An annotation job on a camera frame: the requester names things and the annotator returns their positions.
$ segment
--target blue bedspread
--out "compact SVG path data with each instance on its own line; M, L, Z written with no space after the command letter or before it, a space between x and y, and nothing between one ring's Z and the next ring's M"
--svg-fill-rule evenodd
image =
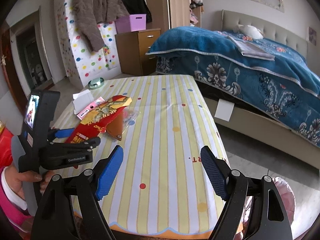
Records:
M244 57L227 36L247 40L275 55L275 61ZM149 54L157 72L189 74L262 110L320 147L320 79L304 57L269 40L241 33L179 27L164 33Z

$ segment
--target table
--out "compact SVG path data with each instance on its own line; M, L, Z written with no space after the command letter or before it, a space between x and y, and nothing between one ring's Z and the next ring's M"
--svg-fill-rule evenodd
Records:
M208 238L224 202L205 174L200 149L208 145L216 157L228 158L194 79L168 75L109 80L92 94L95 99L129 96L129 108L140 114L121 142L100 135L93 163L59 173L75 176L93 168L119 144L123 163L109 194L99 202L110 228L171 239ZM71 103L55 127L76 127L79 122ZM73 206L81 215L76 199Z

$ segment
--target metal screw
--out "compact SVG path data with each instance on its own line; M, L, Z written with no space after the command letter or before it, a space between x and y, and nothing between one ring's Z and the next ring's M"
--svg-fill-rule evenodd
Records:
M90 176L92 174L92 170L91 169L87 169L84 171L84 175L85 176Z
M58 175L58 174L56 174L56 175L54 175L53 177L52 177L52 180L53 181L57 181L57 180L59 180L60 179L60 176Z
M240 176L240 171L237 171L237 170L233 170L231 171L231 174L235 177L239 177Z
M272 181L271 177L269 177L269 176L264 176L264 180L266 182L271 182Z

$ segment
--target white cuff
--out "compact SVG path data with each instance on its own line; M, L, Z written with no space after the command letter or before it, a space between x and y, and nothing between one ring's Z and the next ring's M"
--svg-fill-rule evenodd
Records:
M5 180L4 172L7 168L8 167L5 167L2 171L2 174L1 174L1 184L2 184L2 188L4 190L4 193L12 204L15 204L16 206L18 206L22 210L27 210L27 203L22 198L20 198L17 194L15 194L12 191L12 189L10 189L7 181Z

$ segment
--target gray floor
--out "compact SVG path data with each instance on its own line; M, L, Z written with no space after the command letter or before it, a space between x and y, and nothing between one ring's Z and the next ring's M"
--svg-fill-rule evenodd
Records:
M131 75L121 74L115 78L125 77ZM54 123L72 101L72 95L80 91L68 79L60 81L50 90L61 92L52 122ZM306 231L320 212L319 170L246 135L218 124L217 127L231 168L254 178L261 178L267 174L271 177L279 176L289 183L296 197L296 213L292 224L293 239Z

